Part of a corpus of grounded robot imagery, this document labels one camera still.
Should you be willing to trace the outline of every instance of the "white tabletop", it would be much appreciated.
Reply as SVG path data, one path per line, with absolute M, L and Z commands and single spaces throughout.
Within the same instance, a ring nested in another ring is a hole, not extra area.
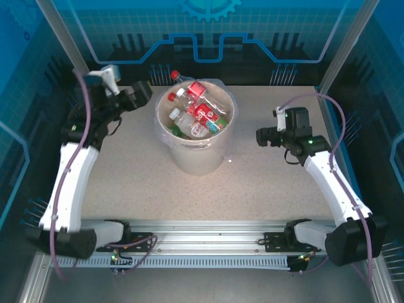
M 153 87 L 155 95 L 164 86 Z M 284 148 L 259 147 L 255 132 L 276 125 L 272 110 L 312 86 L 228 86 L 239 106 L 233 162 L 202 177 L 177 168 L 169 148 L 153 130 L 155 104 L 122 115 L 122 126 L 106 137 L 85 194 L 82 218 L 132 220 L 332 219 L 311 176 L 288 165 Z M 313 134 L 328 139 L 316 97 L 307 107 Z

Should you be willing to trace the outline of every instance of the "glass panel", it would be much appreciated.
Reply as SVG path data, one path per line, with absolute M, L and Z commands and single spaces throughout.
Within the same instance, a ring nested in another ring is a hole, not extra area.
M 55 4 L 88 62 L 133 64 L 125 82 L 165 85 L 175 68 L 226 84 L 318 85 L 362 0 Z
M 35 254 L 24 230 L 41 215 L 28 199 L 53 187 L 71 66 L 33 0 L 0 1 L 0 42 L 0 298 L 16 302 Z
M 383 214 L 390 229 L 386 242 L 404 229 L 404 41 L 402 1 L 380 1 L 329 94 L 348 113 L 345 146 L 364 202 Z M 403 279 L 402 254 L 394 279 Z

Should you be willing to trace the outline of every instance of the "plastic bag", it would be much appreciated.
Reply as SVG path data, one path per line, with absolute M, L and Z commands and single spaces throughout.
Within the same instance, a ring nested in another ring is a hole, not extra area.
M 156 97 L 155 103 L 155 133 L 157 137 L 171 148 L 185 148 L 187 150 L 206 150 L 214 148 L 219 154 L 226 159 L 230 159 L 232 150 L 232 133 L 235 120 L 239 110 L 232 93 L 230 93 L 224 83 L 218 79 L 202 79 L 198 80 L 203 84 L 210 94 L 217 100 L 223 102 L 229 108 L 229 113 L 224 117 L 228 123 L 226 127 L 219 133 L 214 134 L 211 138 L 205 140 L 185 140 L 174 136 L 168 129 L 168 126 L 174 125 L 174 121 L 169 118 L 169 114 L 175 105 L 167 98 L 169 93 L 176 92 L 180 88 L 188 87 L 192 81 L 178 83 L 164 93 Z

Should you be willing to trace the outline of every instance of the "white bottle cap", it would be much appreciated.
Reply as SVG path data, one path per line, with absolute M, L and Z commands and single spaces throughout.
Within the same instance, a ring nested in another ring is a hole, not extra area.
M 174 120 L 180 113 L 181 111 L 179 109 L 173 109 L 172 112 L 170 113 L 170 119 Z
M 180 88 L 180 89 L 178 90 L 178 92 L 176 93 L 176 95 L 177 95 L 178 97 L 181 97 L 183 93 L 185 93 L 185 89 Z

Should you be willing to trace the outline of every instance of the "white bucket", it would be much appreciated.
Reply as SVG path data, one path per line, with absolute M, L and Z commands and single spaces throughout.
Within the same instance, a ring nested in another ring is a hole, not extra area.
M 212 96 L 226 107 L 228 114 L 224 119 L 228 123 L 223 131 L 213 135 L 205 140 L 185 140 L 174 136 L 168 127 L 173 126 L 174 122 L 169 118 L 170 112 L 175 107 L 167 97 L 169 93 L 176 92 L 180 87 L 186 88 L 192 81 L 183 82 L 171 87 L 158 100 L 156 112 L 156 132 L 159 138 L 171 149 L 171 154 L 178 167 L 191 175 L 206 175 L 219 168 L 223 161 L 223 156 L 229 154 L 229 148 L 232 139 L 233 126 L 237 117 L 237 106 L 233 96 L 226 92 L 222 87 L 210 81 L 201 82 Z

